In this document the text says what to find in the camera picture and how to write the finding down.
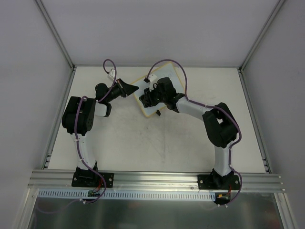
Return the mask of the yellow framed whiteboard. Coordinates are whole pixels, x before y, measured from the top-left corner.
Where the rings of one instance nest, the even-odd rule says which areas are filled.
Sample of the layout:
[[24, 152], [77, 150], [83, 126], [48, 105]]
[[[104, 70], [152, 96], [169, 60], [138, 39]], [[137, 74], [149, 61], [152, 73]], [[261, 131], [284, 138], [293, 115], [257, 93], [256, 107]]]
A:
[[163, 66], [152, 70], [148, 79], [139, 78], [132, 85], [139, 87], [133, 95], [145, 117], [160, 115], [160, 110], [166, 107], [163, 101], [173, 99], [177, 94], [183, 94], [185, 90], [171, 62], [166, 62]]

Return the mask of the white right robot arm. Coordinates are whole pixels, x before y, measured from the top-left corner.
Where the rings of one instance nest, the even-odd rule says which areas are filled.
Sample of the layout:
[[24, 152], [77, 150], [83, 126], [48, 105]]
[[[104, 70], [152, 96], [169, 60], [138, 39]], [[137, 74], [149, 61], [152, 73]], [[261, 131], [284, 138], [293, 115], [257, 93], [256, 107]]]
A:
[[169, 110], [203, 121], [207, 137], [215, 149], [215, 164], [211, 172], [213, 183], [220, 189], [229, 185], [229, 176], [234, 174], [231, 167], [232, 147], [240, 141], [237, 139], [240, 128], [228, 106], [225, 103], [210, 106], [190, 100], [186, 94], [176, 91], [169, 77], [158, 79], [152, 75], [144, 81], [147, 86], [139, 97], [144, 108], [163, 103]]

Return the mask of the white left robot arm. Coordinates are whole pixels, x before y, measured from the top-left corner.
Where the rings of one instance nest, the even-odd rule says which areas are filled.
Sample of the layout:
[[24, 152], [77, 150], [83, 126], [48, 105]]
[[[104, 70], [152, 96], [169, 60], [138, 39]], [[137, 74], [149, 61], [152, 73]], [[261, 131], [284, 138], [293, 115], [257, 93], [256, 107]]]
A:
[[139, 89], [138, 86], [125, 83], [118, 79], [111, 87], [104, 83], [95, 86], [95, 98], [86, 96], [70, 97], [62, 116], [62, 126], [72, 137], [77, 150], [78, 169], [87, 170], [83, 181], [88, 186], [95, 186], [100, 180], [97, 161], [89, 143], [88, 132], [91, 131], [95, 117], [108, 117], [111, 113], [111, 101], [118, 97], [128, 97]]

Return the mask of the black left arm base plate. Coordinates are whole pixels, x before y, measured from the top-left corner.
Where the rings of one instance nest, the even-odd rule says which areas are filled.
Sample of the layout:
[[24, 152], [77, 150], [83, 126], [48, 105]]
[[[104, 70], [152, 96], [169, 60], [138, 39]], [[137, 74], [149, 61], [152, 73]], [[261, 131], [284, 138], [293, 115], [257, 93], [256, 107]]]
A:
[[71, 186], [72, 187], [90, 187], [95, 188], [101, 184], [101, 187], [112, 188], [114, 181], [114, 173], [100, 172], [104, 178], [106, 185], [99, 175], [90, 170], [76, 170], [73, 174]]

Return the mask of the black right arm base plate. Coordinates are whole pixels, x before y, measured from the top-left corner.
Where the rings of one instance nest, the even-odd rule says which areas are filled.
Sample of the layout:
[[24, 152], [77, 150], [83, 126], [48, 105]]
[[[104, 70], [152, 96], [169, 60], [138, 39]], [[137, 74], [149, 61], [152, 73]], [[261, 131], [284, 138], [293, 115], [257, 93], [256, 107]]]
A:
[[199, 174], [197, 176], [198, 188], [208, 190], [238, 190], [240, 185], [240, 179], [238, 175], [226, 175], [226, 176], [214, 176], [213, 174]]

